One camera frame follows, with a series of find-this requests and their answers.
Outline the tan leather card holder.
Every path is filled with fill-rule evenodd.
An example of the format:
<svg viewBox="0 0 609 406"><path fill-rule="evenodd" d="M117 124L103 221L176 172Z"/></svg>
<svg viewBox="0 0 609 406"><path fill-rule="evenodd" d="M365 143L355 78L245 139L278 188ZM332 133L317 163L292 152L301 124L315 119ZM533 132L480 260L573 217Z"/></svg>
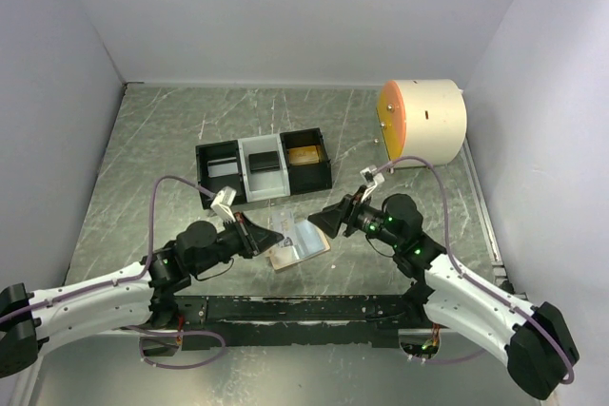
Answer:
<svg viewBox="0 0 609 406"><path fill-rule="evenodd" d="M330 250L325 234L307 220L287 222L281 234L284 238L265 255L276 272Z"/></svg>

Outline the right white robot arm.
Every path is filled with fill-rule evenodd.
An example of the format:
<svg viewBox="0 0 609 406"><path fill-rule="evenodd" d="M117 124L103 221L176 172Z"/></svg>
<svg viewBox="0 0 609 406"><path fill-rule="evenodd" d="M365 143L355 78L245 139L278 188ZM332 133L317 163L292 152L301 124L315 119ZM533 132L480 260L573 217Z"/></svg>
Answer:
<svg viewBox="0 0 609 406"><path fill-rule="evenodd" d="M357 192L308 220L331 239L361 232L392 248L392 261L412 281L403 294L410 325L431 321L459 333L500 361L536 399L546 400L572 379L580 355L561 311L503 291L450 257L423 231L423 216L408 195L394 194L376 209Z"/></svg>

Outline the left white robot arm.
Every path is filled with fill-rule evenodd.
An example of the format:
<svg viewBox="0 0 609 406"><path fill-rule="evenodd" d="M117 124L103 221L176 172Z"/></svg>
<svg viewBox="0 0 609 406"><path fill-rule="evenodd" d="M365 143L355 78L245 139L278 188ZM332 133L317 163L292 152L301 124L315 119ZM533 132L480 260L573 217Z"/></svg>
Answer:
<svg viewBox="0 0 609 406"><path fill-rule="evenodd" d="M143 326L166 329L178 320L177 292L235 256L252 259L283 240L239 213L222 231L192 223L166 245L113 273L53 289L17 283L1 292L1 375L13 376L75 340Z"/></svg>

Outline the blue credit card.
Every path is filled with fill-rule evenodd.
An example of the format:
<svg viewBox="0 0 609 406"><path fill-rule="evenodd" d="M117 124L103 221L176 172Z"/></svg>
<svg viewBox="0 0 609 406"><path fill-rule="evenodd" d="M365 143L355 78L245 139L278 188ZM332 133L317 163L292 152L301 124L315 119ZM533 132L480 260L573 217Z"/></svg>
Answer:
<svg viewBox="0 0 609 406"><path fill-rule="evenodd" d="M296 233L300 258L315 256L327 249L324 233L311 222L307 220L297 222Z"/></svg>

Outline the three-compartment black white tray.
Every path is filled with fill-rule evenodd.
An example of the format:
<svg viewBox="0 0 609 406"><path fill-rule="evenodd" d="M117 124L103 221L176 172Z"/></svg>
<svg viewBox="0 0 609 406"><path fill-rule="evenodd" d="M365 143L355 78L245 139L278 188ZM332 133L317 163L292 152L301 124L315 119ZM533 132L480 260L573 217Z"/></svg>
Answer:
<svg viewBox="0 0 609 406"><path fill-rule="evenodd" d="M332 187L331 161L319 128L195 147L198 184L235 190L235 204L291 197Z"/></svg>

